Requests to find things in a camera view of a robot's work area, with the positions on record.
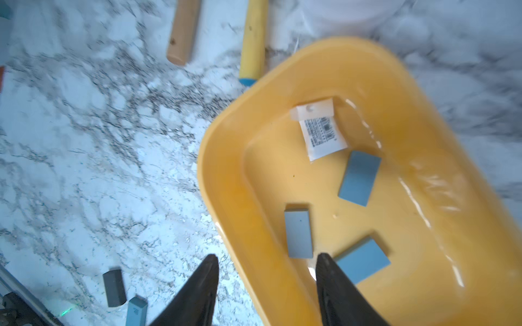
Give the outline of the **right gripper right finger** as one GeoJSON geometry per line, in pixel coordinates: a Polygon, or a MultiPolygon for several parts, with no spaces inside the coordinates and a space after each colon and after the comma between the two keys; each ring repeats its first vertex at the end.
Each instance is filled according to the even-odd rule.
{"type": "Polygon", "coordinates": [[[324,325],[389,325],[329,254],[318,255],[315,271],[324,325]]]}

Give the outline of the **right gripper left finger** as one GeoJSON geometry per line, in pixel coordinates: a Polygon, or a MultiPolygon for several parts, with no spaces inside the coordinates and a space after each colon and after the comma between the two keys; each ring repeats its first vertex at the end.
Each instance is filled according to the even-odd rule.
{"type": "Polygon", "coordinates": [[[218,258],[209,254],[152,325],[211,325],[218,283],[218,258]]]}

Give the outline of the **blue-grey eraser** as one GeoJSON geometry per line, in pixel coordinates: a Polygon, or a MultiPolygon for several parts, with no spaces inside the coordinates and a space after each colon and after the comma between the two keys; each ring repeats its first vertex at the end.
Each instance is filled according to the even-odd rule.
{"type": "Polygon", "coordinates": [[[391,262],[371,237],[362,239],[334,258],[353,284],[358,284],[388,267],[391,262]]]}
{"type": "Polygon", "coordinates": [[[352,151],[338,191],[338,197],[353,204],[366,207],[380,164],[380,157],[366,152],[352,151]]]}
{"type": "Polygon", "coordinates": [[[286,210],[285,233],[288,255],[294,259],[311,259],[313,242],[308,210],[286,210]]]}

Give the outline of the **dark grey eraser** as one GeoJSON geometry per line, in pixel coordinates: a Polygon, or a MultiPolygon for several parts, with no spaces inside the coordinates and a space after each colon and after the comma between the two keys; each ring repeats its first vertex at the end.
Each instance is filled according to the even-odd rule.
{"type": "Polygon", "coordinates": [[[119,307],[126,303],[126,291],[121,269],[112,269],[104,273],[103,284],[109,308],[119,307]]]}

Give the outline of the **yellow plastic storage box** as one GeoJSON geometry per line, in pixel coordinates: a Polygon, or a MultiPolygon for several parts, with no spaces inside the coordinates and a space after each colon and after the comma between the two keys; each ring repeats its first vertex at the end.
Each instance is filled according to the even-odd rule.
{"type": "Polygon", "coordinates": [[[328,253],[390,325],[520,325],[521,231],[409,72],[354,37],[294,54],[198,155],[265,325],[320,325],[328,253]]]}

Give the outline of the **white eraser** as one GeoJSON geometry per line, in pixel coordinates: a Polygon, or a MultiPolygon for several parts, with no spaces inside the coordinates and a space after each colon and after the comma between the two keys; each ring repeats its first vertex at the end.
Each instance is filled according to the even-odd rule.
{"type": "Polygon", "coordinates": [[[297,105],[290,117],[300,124],[311,162],[348,148],[334,117],[333,98],[297,105]]]}

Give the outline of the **yellow toy shovel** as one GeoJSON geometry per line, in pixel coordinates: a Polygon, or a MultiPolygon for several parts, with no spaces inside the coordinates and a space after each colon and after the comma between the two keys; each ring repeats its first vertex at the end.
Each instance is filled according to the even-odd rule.
{"type": "Polygon", "coordinates": [[[254,85],[265,73],[268,11],[268,0],[249,0],[239,69],[239,81],[247,87],[254,85]]]}

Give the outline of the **white pot artificial plant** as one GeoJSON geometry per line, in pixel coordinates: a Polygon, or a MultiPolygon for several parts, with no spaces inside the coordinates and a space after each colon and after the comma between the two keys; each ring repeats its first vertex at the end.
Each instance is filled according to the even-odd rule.
{"type": "Polygon", "coordinates": [[[404,0],[302,0],[299,7],[304,25],[315,37],[367,37],[404,3],[404,0]]]}

